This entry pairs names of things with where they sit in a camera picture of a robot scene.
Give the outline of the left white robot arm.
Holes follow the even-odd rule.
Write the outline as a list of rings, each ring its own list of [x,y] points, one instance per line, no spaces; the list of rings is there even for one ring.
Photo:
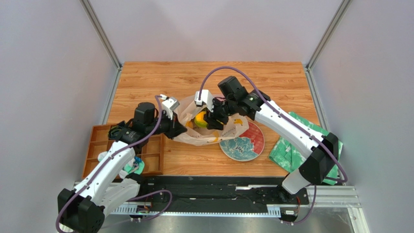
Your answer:
[[[134,117],[117,134],[104,158],[90,174],[72,190],[63,189],[58,195],[58,217],[55,227],[59,233],[65,226],[78,233],[96,233],[104,219],[124,202],[139,193],[141,176],[126,175],[122,182],[109,189],[119,172],[133,161],[136,151],[149,141],[152,135],[174,137],[187,131],[177,119],[174,110],[179,102],[173,97],[156,96],[158,107],[142,102],[135,109]]]

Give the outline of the banana print plastic bag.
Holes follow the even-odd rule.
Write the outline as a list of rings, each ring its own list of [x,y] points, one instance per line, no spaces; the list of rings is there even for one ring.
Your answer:
[[[177,113],[179,122],[184,126],[188,121],[193,122],[196,114],[203,109],[195,105],[194,95],[181,99],[179,103],[180,105],[174,112]],[[187,129],[186,133],[174,138],[173,141],[194,146],[212,145],[239,137],[249,129],[249,125],[246,117],[235,114],[229,117],[229,121],[222,131],[198,128],[195,124],[193,129],[189,127]]]

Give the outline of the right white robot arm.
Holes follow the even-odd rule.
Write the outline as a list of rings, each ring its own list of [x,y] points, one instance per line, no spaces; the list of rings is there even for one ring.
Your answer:
[[[218,87],[223,100],[203,88],[195,94],[195,104],[207,107],[205,121],[208,129],[223,129],[229,116],[234,114],[247,116],[287,139],[305,158],[304,163],[283,180],[281,188],[284,192],[293,195],[308,185],[320,185],[338,165],[339,139],[336,135],[323,135],[305,126],[257,88],[248,92],[234,76],[222,80]]]

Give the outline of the yellow green fake mango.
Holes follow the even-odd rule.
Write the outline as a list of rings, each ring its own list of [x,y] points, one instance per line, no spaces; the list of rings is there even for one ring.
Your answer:
[[[193,119],[194,124],[198,128],[207,128],[208,123],[204,120],[204,116],[206,115],[206,111],[199,112]]]

